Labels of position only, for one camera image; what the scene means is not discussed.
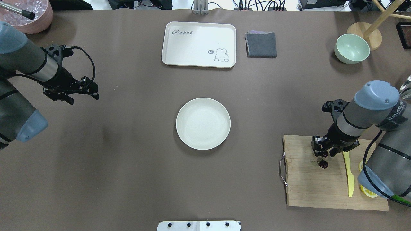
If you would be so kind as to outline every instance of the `white rectangular tray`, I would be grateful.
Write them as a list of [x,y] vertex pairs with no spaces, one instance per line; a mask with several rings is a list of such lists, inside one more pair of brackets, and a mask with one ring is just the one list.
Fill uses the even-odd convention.
[[236,28],[230,24],[170,22],[161,60],[177,66],[233,67]]

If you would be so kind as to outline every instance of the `mint green bowl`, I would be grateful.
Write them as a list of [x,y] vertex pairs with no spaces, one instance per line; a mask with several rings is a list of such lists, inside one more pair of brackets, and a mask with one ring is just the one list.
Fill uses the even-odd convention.
[[343,63],[355,64],[369,56],[368,43],[358,35],[341,35],[334,47],[335,56]]

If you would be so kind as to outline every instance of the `white round plate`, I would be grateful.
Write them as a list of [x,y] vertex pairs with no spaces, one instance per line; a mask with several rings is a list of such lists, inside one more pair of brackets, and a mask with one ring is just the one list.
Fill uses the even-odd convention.
[[230,115],[218,101],[197,98],[186,103],[175,121],[180,139],[189,147],[207,150],[220,145],[230,132]]

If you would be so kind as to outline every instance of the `gray folded cloth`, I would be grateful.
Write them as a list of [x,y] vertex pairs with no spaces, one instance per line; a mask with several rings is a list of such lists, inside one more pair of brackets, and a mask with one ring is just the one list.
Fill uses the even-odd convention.
[[277,58],[274,32],[251,30],[245,34],[248,57]]

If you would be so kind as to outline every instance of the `ice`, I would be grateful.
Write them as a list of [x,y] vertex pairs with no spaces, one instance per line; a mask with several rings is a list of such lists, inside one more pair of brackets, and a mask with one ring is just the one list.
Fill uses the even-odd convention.
[[[14,4],[14,6],[34,12],[35,18],[38,19],[40,15],[44,13],[47,7],[47,0],[20,0]],[[0,17],[0,20],[9,23],[10,25],[25,25],[32,20],[23,17],[19,14],[13,13],[11,11],[3,11],[4,15]]]

